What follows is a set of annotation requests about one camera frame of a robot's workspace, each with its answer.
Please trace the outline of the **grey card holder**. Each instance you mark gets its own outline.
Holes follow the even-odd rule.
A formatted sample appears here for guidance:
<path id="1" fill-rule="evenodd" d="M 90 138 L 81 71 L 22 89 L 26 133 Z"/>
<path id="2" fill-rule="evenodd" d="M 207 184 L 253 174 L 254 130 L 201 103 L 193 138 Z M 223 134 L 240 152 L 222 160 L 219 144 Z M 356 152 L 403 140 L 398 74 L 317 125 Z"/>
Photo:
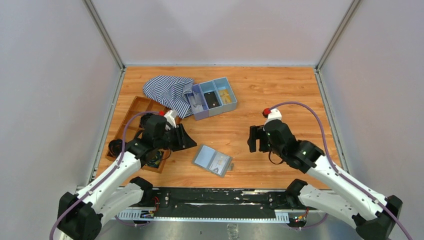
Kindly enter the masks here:
<path id="1" fill-rule="evenodd" d="M 192 163 L 201 169 L 223 178 L 233 158 L 207 145 L 200 145 Z"/>

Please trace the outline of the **blue three-compartment box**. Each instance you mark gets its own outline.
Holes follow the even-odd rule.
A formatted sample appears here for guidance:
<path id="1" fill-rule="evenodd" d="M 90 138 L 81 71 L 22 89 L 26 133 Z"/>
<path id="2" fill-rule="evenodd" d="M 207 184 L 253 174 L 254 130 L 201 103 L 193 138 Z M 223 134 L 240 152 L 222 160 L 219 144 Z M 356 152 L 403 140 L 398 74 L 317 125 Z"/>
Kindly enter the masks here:
<path id="1" fill-rule="evenodd" d="M 194 84 L 185 97 L 196 121 L 234 111 L 238 105 L 227 77 Z"/>

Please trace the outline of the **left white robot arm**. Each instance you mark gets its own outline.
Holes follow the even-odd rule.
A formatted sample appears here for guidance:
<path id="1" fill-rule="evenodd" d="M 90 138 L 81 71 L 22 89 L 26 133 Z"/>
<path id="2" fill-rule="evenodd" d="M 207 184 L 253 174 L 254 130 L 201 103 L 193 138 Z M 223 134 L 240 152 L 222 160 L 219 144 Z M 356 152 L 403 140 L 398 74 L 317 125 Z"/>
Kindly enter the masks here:
<path id="1" fill-rule="evenodd" d="M 161 150 L 177 152 L 197 146 L 184 126 L 176 122 L 178 113 L 173 109 L 144 111 L 135 116 L 141 117 L 142 131 L 129 142 L 122 142 L 116 160 L 87 186 L 60 198 L 49 239 L 54 239 L 56 230 L 73 240 L 96 239 L 103 226 L 121 211 L 153 198 L 152 184 L 141 177 L 119 189 L 126 179 L 154 160 Z"/>

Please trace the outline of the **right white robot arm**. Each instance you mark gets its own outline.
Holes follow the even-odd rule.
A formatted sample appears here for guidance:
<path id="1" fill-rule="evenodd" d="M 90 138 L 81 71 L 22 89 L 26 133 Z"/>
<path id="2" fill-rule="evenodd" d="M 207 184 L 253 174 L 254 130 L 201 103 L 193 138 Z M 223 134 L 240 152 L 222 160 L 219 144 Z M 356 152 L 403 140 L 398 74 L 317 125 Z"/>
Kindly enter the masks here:
<path id="1" fill-rule="evenodd" d="M 265 123 L 249 128 L 250 152 L 275 154 L 282 163 L 323 182 L 335 192 L 328 194 L 295 179 L 286 189 L 287 195 L 305 207 L 345 222 L 363 240 L 389 239 L 403 206 L 399 197 L 371 189 L 336 165 L 314 143 L 297 140 L 278 109 L 266 108 L 262 114 Z"/>

